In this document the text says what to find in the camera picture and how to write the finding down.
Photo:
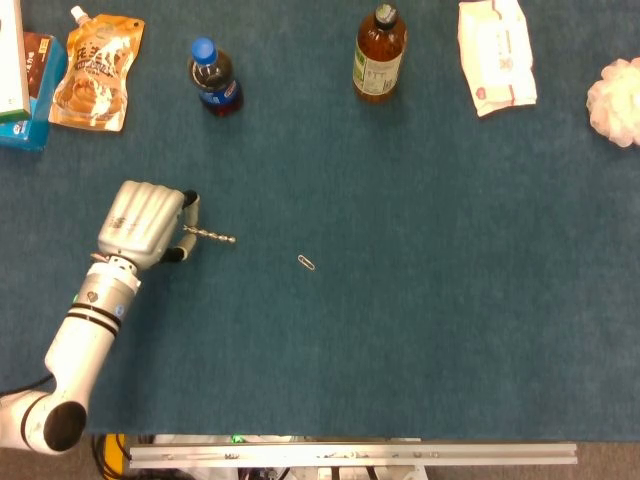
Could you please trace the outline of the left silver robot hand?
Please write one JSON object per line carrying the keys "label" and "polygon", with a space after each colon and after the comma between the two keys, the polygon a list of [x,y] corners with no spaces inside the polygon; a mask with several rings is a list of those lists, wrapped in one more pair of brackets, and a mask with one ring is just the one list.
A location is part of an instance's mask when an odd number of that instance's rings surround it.
{"label": "left silver robot hand", "polygon": [[187,260],[196,245],[200,196],[133,180],[118,190],[98,235],[96,262],[119,259],[137,271]]}

